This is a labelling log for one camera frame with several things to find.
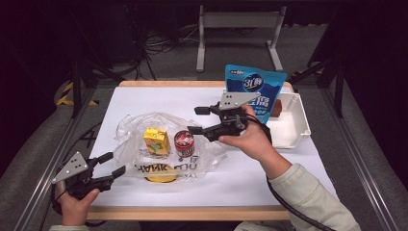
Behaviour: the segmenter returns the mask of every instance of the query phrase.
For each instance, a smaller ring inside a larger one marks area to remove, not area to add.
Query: metal frame
[[[279,38],[282,28],[283,19],[285,17],[286,7],[282,7],[279,12],[248,12],[248,13],[214,13],[204,12],[204,7],[200,6],[199,16],[199,44],[197,54],[197,72],[204,71],[205,57],[205,28],[274,28],[273,38],[267,40],[267,47],[272,58],[273,65],[276,71],[282,71],[283,67],[276,52],[276,43]]]

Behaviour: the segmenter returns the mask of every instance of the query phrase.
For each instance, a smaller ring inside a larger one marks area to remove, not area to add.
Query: transparent plastic bag
[[[115,163],[126,166],[126,176],[152,182],[169,183],[196,180],[215,169],[226,157],[226,150],[204,136],[194,136],[194,151],[190,157],[181,157],[174,144],[174,136],[187,126],[200,126],[194,121],[167,113],[150,113],[123,118],[116,128],[118,147],[114,150]],[[168,156],[149,153],[143,139],[148,127],[166,129],[169,140]]]

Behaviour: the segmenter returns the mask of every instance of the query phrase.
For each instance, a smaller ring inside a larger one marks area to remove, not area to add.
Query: white tray
[[[298,93],[287,92],[281,92],[278,99],[282,102],[282,113],[279,117],[270,117],[267,122],[273,146],[296,148],[301,139],[311,135],[302,100]]]

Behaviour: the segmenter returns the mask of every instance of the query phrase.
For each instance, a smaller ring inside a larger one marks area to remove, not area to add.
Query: yellow juice box
[[[151,154],[167,156],[170,149],[167,130],[164,128],[147,127],[144,142]]]

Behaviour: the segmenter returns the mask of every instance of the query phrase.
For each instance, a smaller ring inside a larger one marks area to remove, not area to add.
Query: table
[[[161,109],[206,126],[219,123],[217,116],[196,115],[193,108],[216,104],[224,88],[223,81],[122,82],[115,89],[90,156],[93,158],[115,149],[115,129],[126,115],[137,116]],[[154,92],[166,95],[161,98],[161,104],[152,103],[159,101],[145,100],[146,95]],[[171,103],[174,97],[181,95],[189,95],[190,100],[183,104]],[[302,140],[296,149],[279,151],[291,162],[303,164],[327,190],[336,195],[311,138]],[[88,219],[288,219],[288,212],[269,192],[265,173],[259,163],[232,147],[227,150],[227,154],[228,158],[217,169],[193,182],[154,184],[131,177],[119,177],[110,191],[102,192],[94,201]],[[110,174],[116,168],[106,163],[95,169],[94,176]]]

